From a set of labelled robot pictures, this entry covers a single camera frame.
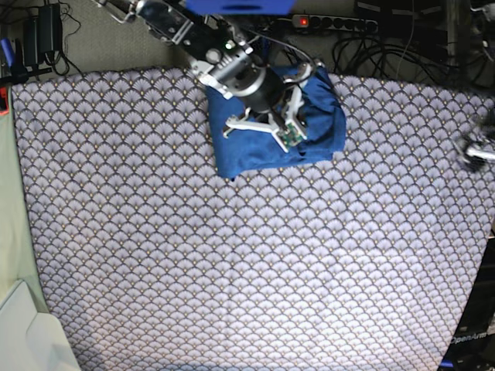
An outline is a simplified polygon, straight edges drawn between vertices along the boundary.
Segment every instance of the folded blue fabric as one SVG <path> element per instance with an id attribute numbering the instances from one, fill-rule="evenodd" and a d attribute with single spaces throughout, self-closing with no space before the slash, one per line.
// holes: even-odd
<path id="1" fill-rule="evenodd" d="M 295 74 L 296 70 L 295 67 L 279 67 L 275 72 L 282 76 Z M 290 148 L 288 153 L 278 146 L 270 134 L 259 131 L 233 131 L 225 139 L 225 121 L 233 114 L 242 114 L 244 105 L 237 98 L 226 100 L 212 88 L 207 88 L 207 97 L 218 175 L 224 178 L 235 178 L 246 170 L 331 160 L 334 152 L 343 150 L 346 116 L 323 68 L 318 69 L 303 90 L 308 140 Z"/>

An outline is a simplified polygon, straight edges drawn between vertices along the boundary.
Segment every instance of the power adapter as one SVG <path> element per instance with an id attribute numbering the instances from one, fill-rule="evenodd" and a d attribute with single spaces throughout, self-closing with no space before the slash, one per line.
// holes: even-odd
<path id="1" fill-rule="evenodd" d="M 62 50 L 63 31 L 60 4 L 49 4 L 38 11 L 39 53 L 55 53 Z"/>

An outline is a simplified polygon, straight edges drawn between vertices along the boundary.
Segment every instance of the power strip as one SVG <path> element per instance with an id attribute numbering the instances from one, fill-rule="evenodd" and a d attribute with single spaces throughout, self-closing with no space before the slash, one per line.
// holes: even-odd
<path id="1" fill-rule="evenodd" d="M 328 15 L 294 14 L 292 25 L 296 29 L 308 29 L 311 31 L 333 30 L 344 32 L 365 32 L 367 34 L 378 33 L 378 22 L 347 17 L 332 17 Z"/>

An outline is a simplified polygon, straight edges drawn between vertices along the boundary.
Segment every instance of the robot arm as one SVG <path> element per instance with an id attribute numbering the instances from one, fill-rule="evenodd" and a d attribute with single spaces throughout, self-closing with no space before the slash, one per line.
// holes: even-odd
<path id="1" fill-rule="evenodd" d="M 173 1 L 93 1 L 120 23 L 143 19 L 154 37 L 180 46 L 189 54 L 192 71 L 204 85 L 225 99 L 237 97 L 244 103 L 244 114 L 227 121 L 225 137 L 233 130 L 269 132 L 286 152 L 307 139 L 299 112 L 304 104 L 301 89 L 316 71 L 310 58 L 296 76 L 282 79 L 262 65 L 246 37 L 249 30 L 235 21 L 220 18 L 213 28 L 204 17 Z"/>

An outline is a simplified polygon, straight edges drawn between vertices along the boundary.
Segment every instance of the scale pattern fabric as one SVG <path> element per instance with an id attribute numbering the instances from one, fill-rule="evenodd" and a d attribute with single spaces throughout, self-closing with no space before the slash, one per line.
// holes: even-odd
<path id="1" fill-rule="evenodd" d="M 332 76 L 331 162 L 216 175 L 182 70 L 14 88 L 39 276 L 83 370 L 435 370 L 494 217 L 491 100 Z"/>

